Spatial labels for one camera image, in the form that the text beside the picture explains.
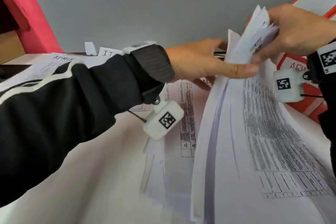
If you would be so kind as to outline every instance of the person's left hand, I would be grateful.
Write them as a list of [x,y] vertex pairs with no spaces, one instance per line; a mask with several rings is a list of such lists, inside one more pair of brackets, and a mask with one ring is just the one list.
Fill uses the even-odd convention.
[[216,75],[248,78],[258,73],[258,65],[230,64],[214,57],[216,48],[226,50],[227,44],[220,38],[214,38],[167,48],[166,52],[175,71],[174,81],[187,79],[204,90],[210,90],[200,78],[205,77],[213,84]]

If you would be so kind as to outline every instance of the person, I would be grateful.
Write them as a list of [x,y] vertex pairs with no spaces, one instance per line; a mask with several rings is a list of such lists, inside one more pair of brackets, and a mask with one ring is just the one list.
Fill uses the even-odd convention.
[[336,22],[291,5],[273,8],[269,15],[279,34],[251,64],[215,58],[216,48],[226,48],[219,38],[167,49],[151,45],[90,69],[68,63],[41,82],[0,93],[0,205],[57,171],[70,150],[114,125],[116,114],[153,101],[166,82],[188,79],[210,90],[200,78],[213,83],[216,75],[252,77],[271,56],[308,55],[336,38]]

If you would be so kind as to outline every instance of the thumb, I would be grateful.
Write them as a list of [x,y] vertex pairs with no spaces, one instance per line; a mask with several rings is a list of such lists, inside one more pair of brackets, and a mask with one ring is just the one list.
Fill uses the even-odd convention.
[[280,38],[276,37],[272,43],[262,48],[259,52],[255,53],[251,58],[251,64],[260,64],[268,58],[278,55],[283,52],[283,47]]
[[219,59],[213,60],[213,66],[208,76],[223,75],[228,78],[248,78],[253,77],[259,72],[259,66],[254,64],[231,64]]

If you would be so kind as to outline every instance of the person's right hand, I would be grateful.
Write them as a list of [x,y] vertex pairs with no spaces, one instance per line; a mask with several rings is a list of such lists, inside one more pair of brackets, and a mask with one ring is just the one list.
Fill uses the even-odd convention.
[[268,14],[279,32],[271,44],[252,56],[252,64],[281,52],[307,56],[336,39],[336,22],[317,14],[288,4],[268,10]]

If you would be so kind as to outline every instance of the fingernail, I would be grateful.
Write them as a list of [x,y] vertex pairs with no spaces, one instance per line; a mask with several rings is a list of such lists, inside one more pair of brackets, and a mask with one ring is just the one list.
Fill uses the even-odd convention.
[[253,55],[251,58],[251,64],[259,65],[261,63],[261,59],[258,55]]
[[247,77],[255,76],[258,72],[259,72],[259,66],[258,65],[253,65],[253,64],[246,65],[245,75]]

